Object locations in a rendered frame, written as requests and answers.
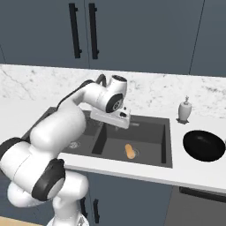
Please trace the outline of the grey dishwasher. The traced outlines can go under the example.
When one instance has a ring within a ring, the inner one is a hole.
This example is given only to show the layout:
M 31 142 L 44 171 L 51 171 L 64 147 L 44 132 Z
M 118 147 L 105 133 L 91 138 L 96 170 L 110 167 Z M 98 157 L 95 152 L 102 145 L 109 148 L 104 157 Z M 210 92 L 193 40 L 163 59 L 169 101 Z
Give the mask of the grey dishwasher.
M 226 193 L 209 193 L 226 196 Z M 165 226 L 226 226 L 226 203 L 182 194 L 175 186 Z

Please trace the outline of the black bowl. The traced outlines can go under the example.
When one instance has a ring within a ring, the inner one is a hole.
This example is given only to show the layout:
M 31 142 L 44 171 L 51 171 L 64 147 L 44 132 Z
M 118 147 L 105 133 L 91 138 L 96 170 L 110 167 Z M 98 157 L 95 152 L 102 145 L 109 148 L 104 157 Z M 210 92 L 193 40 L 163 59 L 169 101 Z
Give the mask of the black bowl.
M 212 132 L 193 130 L 183 137 L 185 152 L 201 162 L 219 160 L 226 151 L 225 142 Z

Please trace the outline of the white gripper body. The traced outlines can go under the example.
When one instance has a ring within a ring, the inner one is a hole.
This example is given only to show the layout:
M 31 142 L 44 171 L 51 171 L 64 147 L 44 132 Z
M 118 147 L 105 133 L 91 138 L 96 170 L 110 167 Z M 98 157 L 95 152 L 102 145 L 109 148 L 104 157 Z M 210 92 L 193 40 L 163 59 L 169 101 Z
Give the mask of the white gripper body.
M 131 120 L 131 111 L 126 107 L 122 107 L 112 113 L 105 113 L 97 108 L 92 108 L 90 117 L 106 124 L 128 129 Z

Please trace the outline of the orange squash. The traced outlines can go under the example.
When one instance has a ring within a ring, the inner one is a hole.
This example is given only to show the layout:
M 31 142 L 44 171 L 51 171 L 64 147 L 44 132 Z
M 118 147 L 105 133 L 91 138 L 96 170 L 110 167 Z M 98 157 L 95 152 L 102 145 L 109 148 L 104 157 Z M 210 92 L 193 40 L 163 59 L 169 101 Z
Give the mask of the orange squash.
M 135 157 L 135 153 L 134 153 L 132 146 L 130 144 L 125 145 L 125 152 L 126 152 L 126 155 L 129 159 L 133 159 Z

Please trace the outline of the dark grey sink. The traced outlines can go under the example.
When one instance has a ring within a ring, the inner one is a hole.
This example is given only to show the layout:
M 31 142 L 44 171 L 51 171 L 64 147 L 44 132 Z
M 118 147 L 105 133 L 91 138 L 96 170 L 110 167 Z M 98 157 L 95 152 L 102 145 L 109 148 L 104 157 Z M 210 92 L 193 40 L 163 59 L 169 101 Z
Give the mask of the dark grey sink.
M 122 162 L 171 168 L 170 121 L 168 118 L 131 115 L 128 129 L 116 128 L 90 118 L 84 110 L 87 128 L 63 153 L 92 156 Z M 130 144 L 135 153 L 129 159 L 125 145 Z

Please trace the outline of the white soap dispenser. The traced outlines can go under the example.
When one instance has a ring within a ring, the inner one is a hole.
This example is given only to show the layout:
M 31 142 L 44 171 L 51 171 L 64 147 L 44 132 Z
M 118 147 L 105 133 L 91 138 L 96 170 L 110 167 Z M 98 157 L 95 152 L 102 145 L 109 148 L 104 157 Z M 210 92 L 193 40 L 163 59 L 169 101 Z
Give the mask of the white soap dispenser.
M 177 121 L 179 123 L 187 123 L 191 112 L 192 105 L 189 103 L 189 97 L 186 96 L 185 100 L 179 104 Z

